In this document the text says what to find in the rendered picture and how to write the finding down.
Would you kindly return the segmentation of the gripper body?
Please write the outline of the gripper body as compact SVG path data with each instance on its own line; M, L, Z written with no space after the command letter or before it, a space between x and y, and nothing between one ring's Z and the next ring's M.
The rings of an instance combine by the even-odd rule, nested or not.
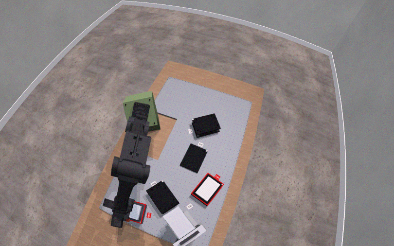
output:
M132 212L133 205L134 205L134 201L135 201L134 199L129 198L129 204L128 204L128 205L131 206L130 212ZM127 212L127 214L124 214L124 221L125 221L126 219L129 219L130 212Z

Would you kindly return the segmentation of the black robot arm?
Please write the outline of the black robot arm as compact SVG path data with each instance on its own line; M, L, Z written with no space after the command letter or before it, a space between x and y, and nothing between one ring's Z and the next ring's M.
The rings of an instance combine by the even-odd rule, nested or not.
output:
M104 207L112 209L113 227L123 227L124 214L130 212L128 202L133 187L137 183L145 184L149 177L150 165L146 165L151 142L151 137L147 136L149 109L148 104L134 103L132 116L129 116L125 129L121 155L113 159L111 176L118 178L119 188L114 201L105 198L103 203Z

